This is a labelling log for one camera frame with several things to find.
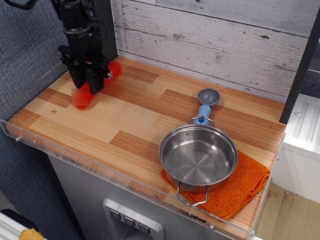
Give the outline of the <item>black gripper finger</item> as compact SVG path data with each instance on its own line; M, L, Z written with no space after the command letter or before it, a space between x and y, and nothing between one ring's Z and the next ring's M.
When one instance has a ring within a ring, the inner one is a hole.
M85 70L86 81L92 95L98 93L104 87L104 76L99 68L90 66Z
M85 71L80 66L71 64L68 64L67 68L75 84L75 87L79 89L86 82Z

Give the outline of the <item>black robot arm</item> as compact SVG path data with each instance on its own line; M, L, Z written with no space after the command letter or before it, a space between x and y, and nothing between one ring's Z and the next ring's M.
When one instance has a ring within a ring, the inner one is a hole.
M105 79L113 74L109 60L103 55L103 37L100 21L92 14L89 0L53 0L52 4L63 23L63 33L68 45L61 45L62 63L68 68L75 86L88 84L95 95L105 86Z

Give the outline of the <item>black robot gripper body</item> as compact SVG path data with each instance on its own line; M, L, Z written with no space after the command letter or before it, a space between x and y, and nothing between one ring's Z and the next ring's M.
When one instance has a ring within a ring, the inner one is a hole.
M91 15L65 14L60 17L67 46L60 46L65 65L81 67L84 72L93 64L96 68L107 66L109 60L102 54L103 40L107 36L105 23Z

